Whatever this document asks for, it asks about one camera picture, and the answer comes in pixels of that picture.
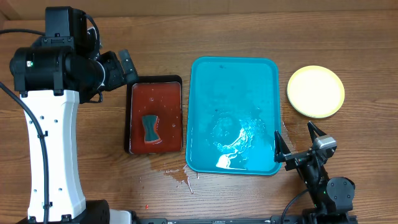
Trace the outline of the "dark green sponge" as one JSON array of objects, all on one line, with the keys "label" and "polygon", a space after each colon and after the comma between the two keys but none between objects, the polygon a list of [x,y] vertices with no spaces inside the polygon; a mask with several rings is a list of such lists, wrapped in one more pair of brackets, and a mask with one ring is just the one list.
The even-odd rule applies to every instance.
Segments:
[{"label": "dark green sponge", "polygon": [[157,144],[161,142],[158,134],[159,118],[154,114],[148,114],[142,117],[142,125],[144,128],[144,142],[146,144]]}]

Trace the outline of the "yellow-green plate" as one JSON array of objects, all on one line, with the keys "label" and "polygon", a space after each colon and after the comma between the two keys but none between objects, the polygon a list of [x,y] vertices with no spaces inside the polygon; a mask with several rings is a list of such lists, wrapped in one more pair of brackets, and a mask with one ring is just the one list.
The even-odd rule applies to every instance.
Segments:
[{"label": "yellow-green plate", "polygon": [[332,116],[345,100],[345,88],[340,78],[330,69],[318,65],[294,72],[286,92],[295,110],[316,119]]}]

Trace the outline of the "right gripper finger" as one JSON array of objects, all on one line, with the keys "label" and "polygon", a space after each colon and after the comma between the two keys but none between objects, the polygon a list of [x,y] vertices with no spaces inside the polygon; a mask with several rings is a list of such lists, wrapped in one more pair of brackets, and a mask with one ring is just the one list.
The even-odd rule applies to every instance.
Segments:
[{"label": "right gripper finger", "polygon": [[308,131],[313,145],[320,145],[322,143],[322,136],[326,136],[326,133],[314,125],[311,121],[307,123]]},{"label": "right gripper finger", "polygon": [[274,132],[275,137],[275,151],[274,151],[274,161],[275,162],[285,162],[288,156],[291,156],[291,151],[287,147],[285,141],[278,131]]}]

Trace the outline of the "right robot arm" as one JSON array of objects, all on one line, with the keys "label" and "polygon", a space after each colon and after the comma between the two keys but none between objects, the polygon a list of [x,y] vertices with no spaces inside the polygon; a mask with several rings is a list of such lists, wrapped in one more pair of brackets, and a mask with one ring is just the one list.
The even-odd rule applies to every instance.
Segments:
[{"label": "right robot arm", "polygon": [[[357,223],[348,212],[353,209],[355,184],[346,177],[330,178],[324,165],[337,148],[336,140],[307,123],[312,146],[305,152],[292,154],[278,131],[275,136],[276,162],[285,163],[285,169],[296,170],[306,189],[294,197],[284,208],[276,223]],[[303,210],[301,215],[287,216],[289,208],[304,194],[309,194],[314,207]]]}]

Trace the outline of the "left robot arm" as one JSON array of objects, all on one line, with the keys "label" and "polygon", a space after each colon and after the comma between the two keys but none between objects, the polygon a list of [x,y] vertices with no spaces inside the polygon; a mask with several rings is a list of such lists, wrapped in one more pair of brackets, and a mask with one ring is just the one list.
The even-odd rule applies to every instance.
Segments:
[{"label": "left robot arm", "polygon": [[25,223],[126,223],[135,214],[83,195],[78,173],[76,117],[83,103],[137,81],[127,50],[100,53],[93,18],[72,7],[48,7],[40,42],[10,61],[11,97],[23,108],[30,150],[31,193]]}]

